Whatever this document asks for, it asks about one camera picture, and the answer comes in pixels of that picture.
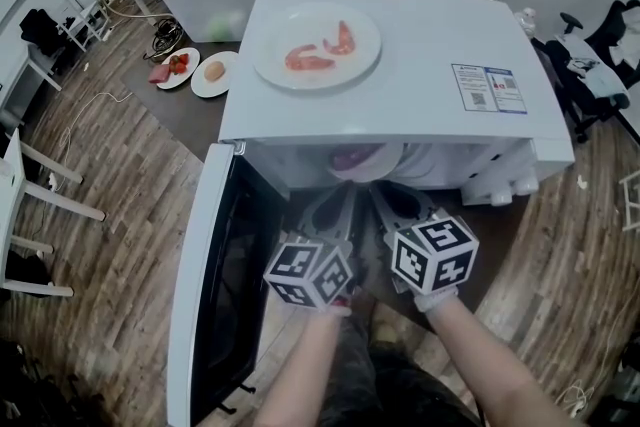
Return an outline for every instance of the microwave door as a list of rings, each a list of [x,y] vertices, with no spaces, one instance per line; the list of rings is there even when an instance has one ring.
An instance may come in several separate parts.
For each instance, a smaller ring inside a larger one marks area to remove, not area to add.
[[[234,147],[209,148],[182,247],[171,313],[167,416],[199,423],[255,367],[285,199]]]

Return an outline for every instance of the white microwave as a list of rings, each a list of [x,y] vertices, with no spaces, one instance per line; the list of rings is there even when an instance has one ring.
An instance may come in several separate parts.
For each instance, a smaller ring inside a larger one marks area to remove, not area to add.
[[[252,64],[261,27],[274,13],[312,1],[365,12],[382,36],[379,61],[348,87],[300,93],[267,83]],[[490,111],[474,106],[481,71],[490,83],[502,77],[518,100]],[[259,335],[267,290],[262,272],[287,202],[296,191],[340,183],[327,166],[336,148],[401,143],[413,160],[404,161],[410,172],[395,174],[398,183],[460,189],[467,205],[509,203],[574,161],[553,88],[500,2],[256,0],[231,73],[221,142],[205,161],[176,283],[167,392],[173,427],[194,425],[221,406],[253,369],[257,345],[229,338],[225,346],[213,336],[215,327]],[[234,305],[233,279],[249,283],[247,301],[262,306]],[[222,319],[224,308],[235,314]],[[224,374],[221,361],[236,364]],[[232,382],[218,382],[223,374]]]

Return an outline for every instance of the hand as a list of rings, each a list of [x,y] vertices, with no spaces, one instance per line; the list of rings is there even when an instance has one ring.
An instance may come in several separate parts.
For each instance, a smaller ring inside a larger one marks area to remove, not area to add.
[[[351,298],[352,295],[338,295],[327,308],[327,313],[337,315],[338,317],[351,316]]]
[[[456,295],[458,295],[458,287],[454,285],[436,292],[431,292],[428,295],[415,294],[413,302],[416,304],[416,308],[418,308],[420,312],[426,314],[429,311],[436,309],[450,297],[454,297]]]

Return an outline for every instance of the forearm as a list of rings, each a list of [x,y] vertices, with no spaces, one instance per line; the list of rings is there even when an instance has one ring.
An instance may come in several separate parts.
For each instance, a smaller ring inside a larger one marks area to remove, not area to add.
[[[462,379],[494,427],[556,427],[572,422],[526,366],[457,297],[427,314]]]
[[[265,399],[254,427],[315,425],[342,318],[313,314]]]

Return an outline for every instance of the jeans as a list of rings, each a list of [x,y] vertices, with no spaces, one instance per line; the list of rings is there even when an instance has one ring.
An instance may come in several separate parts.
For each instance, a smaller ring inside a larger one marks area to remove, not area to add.
[[[342,322],[320,427],[479,427],[478,418],[395,345],[368,347],[362,324]]]

